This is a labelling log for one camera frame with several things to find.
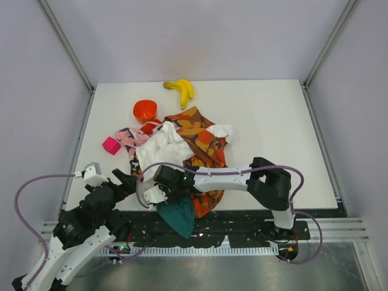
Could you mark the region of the white cloth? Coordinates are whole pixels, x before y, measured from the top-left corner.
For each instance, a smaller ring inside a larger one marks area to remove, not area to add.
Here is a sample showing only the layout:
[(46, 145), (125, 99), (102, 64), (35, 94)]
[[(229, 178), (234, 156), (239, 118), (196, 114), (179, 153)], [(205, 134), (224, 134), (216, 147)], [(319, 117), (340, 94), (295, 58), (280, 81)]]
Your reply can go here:
[(157, 162), (183, 162), (195, 157), (205, 161), (206, 157), (198, 149), (193, 150), (189, 143), (178, 134), (178, 126), (166, 121), (154, 130), (153, 135), (143, 145), (137, 147), (134, 158), (138, 160), (139, 173)]

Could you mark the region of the orange brown camouflage cloth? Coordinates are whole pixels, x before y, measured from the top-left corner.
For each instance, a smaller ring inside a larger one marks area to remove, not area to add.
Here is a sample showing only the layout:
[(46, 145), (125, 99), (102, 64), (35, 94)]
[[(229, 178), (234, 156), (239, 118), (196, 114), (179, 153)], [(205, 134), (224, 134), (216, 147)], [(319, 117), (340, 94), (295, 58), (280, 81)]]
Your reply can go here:
[[(225, 138), (219, 138), (207, 129), (214, 125), (205, 118), (196, 107), (182, 113), (164, 117), (172, 122), (178, 135), (189, 145), (194, 156), (183, 161), (184, 167), (226, 168), (224, 147)], [(224, 195), (222, 190), (213, 190), (202, 194), (192, 194), (195, 218), (201, 218), (220, 203)]]

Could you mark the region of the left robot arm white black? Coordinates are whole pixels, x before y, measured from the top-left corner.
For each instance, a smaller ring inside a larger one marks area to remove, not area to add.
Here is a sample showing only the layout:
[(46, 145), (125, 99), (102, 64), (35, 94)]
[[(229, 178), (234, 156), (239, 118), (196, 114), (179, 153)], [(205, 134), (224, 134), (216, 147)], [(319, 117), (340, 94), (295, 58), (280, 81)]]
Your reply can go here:
[(129, 236), (130, 222), (115, 207), (136, 192), (137, 178), (119, 169), (112, 173), (119, 185), (104, 177), (97, 163), (73, 174), (74, 178), (82, 178), (89, 194), (77, 207), (61, 212), (33, 270), (13, 280), (15, 290), (65, 290), (97, 252)]

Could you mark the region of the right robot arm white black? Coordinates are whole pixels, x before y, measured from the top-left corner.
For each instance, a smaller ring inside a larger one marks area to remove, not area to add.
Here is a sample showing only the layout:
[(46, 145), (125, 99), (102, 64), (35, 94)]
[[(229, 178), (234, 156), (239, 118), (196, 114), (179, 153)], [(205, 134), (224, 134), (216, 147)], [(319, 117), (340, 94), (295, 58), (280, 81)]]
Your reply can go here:
[(272, 212), (277, 229), (294, 227), (291, 174), (264, 158), (256, 157), (251, 164), (236, 168), (184, 168), (163, 162), (158, 164), (152, 181), (154, 186), (147, 194), (151, 204), (215, 190), (247, 192)]

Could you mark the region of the teal cloth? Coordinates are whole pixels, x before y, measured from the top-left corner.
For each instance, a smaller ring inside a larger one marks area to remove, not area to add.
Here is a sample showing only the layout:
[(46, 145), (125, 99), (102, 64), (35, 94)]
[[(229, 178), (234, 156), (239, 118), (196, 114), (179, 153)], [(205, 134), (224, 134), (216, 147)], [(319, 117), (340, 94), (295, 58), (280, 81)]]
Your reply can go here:
[(156, 206), (156, 210), (177, 234), (185, 239), (191, 237), (195, 224), (195, 213), (190, 198), (159, 203)]

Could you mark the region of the black orange patterned cloth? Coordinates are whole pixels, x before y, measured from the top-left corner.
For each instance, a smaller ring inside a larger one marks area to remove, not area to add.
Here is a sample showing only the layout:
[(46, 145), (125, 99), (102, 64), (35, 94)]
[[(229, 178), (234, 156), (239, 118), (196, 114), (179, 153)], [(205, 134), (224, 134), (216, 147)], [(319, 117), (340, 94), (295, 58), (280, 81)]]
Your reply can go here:
[(139, 165), (139, 161), (137, 158), (133, 158), (129, 161), (130, 165), (130, 174), (136, 177), (141, 176), (142, 170)]

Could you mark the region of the pink patterned cloth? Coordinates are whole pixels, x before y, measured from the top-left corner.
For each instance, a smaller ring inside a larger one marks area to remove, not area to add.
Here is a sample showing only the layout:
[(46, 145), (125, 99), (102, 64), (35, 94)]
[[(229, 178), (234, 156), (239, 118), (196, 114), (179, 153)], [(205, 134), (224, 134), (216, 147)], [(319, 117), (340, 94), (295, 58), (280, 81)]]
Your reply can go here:
[(141, 129), (126, 127), (115, 133), (115, 139), (125, 147), (129, 158), (132, 159), (136, 149), (146, 143), (150, 137)]

